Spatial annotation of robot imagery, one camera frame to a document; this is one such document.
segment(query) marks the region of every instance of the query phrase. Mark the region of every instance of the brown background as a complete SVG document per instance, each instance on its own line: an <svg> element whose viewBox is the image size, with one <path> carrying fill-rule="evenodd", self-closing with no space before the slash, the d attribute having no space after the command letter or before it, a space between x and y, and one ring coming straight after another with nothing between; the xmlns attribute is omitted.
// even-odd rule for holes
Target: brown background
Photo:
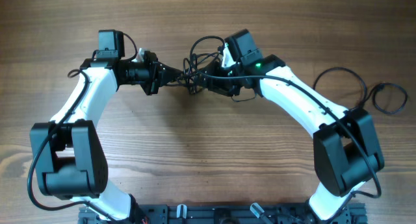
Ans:
<svg viewBox="0 0 416 224"><path fill-rule="evenodd" d="M385 156L383 196L354 201L366 202L371 223L413 223L416 0L0 0L0 223L76 222L77 208L46 212L30 203L29 130L65 103L77 82L66 74L97 48L98 30L124 31L180 68L198 38L244 28L264 55L284 59L309 85L324 69L346 66L368 84L407 89L409 103L395 116L366 105ZM358 83L344 73L324 77L318 90L349 107L359 98ZM393 108L400 97L386 90L380 102ZM233 103L183 88L147 97L122 86L97 131L111 180L140 204L302 202L319 183L307 132L262 98Z"/></svg>

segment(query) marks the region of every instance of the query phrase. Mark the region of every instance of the wooden floor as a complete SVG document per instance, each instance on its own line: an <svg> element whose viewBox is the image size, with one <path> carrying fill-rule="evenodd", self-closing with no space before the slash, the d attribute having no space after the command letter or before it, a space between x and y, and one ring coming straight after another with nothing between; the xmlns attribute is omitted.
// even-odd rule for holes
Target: wooden floor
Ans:
<svg viewBox="0 0 416 224"><path fill-rule="evenodd" d="M416 0L0 0L0 223L76 222L77 208L46 212L29 201L29 130L65 103L77 82L66 74L97 48L98 30L124 31L181 68L198 38L244 28L264 55L284 59L309 85L324 69L346 66L368 84L407 89L409 103L397 115L366 105L385 157L383 195L354 201L367 204L370 223L414 223ZM318 90L349 107L360 91L344 73L324 77ZM394 94L380 101L393 108ZM307 132L262 98L234 103L180 87L148 97L122 86L97 131L110 179L140 204L302 202L319 183ZM36 194L48 205L63 203Z"/></svg>

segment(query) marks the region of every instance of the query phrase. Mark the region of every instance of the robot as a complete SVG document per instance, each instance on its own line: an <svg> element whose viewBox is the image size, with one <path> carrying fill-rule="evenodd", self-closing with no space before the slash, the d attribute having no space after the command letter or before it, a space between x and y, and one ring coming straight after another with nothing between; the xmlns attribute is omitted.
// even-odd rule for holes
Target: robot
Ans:
<svg viewBox="0 0 416 224"><path fill-rule="evenodd" d="M124 36L135 47L135 55L125 56ZM155 53L137 50L125 33L103 30L98 33L98 49L79 69L70 98L48 122L35 123L30 131L34 160L27 181L31 201L38 208L54 211L75 205L79 224L286 224L286 223L367 223L364 204L348 204L355 195L381 196L376 172L384 167L384 157L371 116L363 108L349 110L337 105L308 85L276 55L263 57L246 29L225 40L217 36L199 39L184 59L183 70L158 61ZM202 40L221 42L211 54L195 55ZM213 58L208 65L200 64ZM121 85L140 85L146 95L157 94L163 86L184 86L189 93L202 89L233 97L242 87L282 107L313 138L314 165L320 184L304 203L260 206L167 206L140 205L108 179L108 165L96 127L109 99ZM350 143L343 145L341 139ZM67 147L73 157L58 157ZM34 169L43 195L72 203L59 207L40 204L33 195ZM359 188L374 180L377 194Z"/></svg>

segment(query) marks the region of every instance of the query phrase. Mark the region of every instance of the robotic arm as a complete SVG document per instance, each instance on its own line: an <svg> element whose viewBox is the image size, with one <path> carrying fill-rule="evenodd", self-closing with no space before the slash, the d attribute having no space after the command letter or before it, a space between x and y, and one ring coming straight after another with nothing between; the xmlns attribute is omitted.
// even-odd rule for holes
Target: robotic arm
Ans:
<svg viewBox="0 0 416 224"><path fill-rule="evenodd" d="M108 180L108 165L96 126L105 105L120 85L139 84L147 95L152 95L169 82L185 80L186 87L201 86L226 96L239 95L242 87L252 88L288 112L313 137L315 171L321 183L306 203L298 205L297 215L278 213L280 218L277 220L282 220L285 215L288 223L325 223L338 218L354 192L372 178L371 170L375 173L384 167L371 117L362 108L349 111L327 100L298 79L275 55L263 58L247 30L226 38L223 43L219 47L221 62L214 59L202 69L196 67L197 56L192 50L197 43L194 44L190 69L180 71L160 63L156 54L150 51L141 51L138 54L140 61L122 60L123 33L100 31L96 58L87 58L81 65L79 73L83 75L67 103L50 122L35 123L31 130L33 155L40 153L37 163L32 165L36 166L40 191L44 195L86 205L99 215L102 223L158 223L149 212L153 208L139 206L132 195L122 192ZM68 115L77 99L76 107ZM52 131L54 136L40 150L42 141ZM353 138L356 143L353 141L344 146L342 137ZM59 158L56 152L66 147L73 147L75 156ZM165 213L165 207L160 215L169 220L166 222L180 220L184 224L189 217L185 205L166 206L166 209L169 215ZM259 220L270 224L264 215L275 207L264 211L255 203L250 209L261 217ZM218 211L223 212L221 214L215 207L212 208L214 212L208 210L214 223L224 221L218 215L230 218L228 222L243 222L243 217L235 218L238 215L232 214L232 208L222 207ZM172 214L176 219L169 219L171 212L176 212L176 215Z"/></svg>

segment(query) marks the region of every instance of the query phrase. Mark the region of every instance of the wooden board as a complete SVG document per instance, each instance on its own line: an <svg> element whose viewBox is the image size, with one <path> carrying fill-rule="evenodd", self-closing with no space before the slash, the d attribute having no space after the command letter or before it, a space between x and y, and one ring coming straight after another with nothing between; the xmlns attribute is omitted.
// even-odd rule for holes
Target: wooden board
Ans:
<svg viewBox="0 0 416 224"><path fill-rule="evenodd" d="M46 212L27 197L29 131L65 103L78 68L98 46L100 29L118 29L181 68L191 45L207 35L249 29L264 55L284 59L307 84L332 66L367 84L407 89L405 111L386 116L367 103L385 157L381 199L367 204L371 223L416 219L416 0L0 0L0 223L75 223L77 208ZM198 51L214 51L206 42ZM126 43L128 53L132 46ZM319 92L345 106L359 98L344 73L324 77ZM243 93L249 96L250 91ZM394 93L380 102L396 105ZM122 86L97 128L110 179L140 204L302 202L319 183L312 140L265 99L234 103L215 93L189 96L161 88L145 96ZM373 192L374 186L363 189ZM52 197L39 200L59 205Z"/></svg>

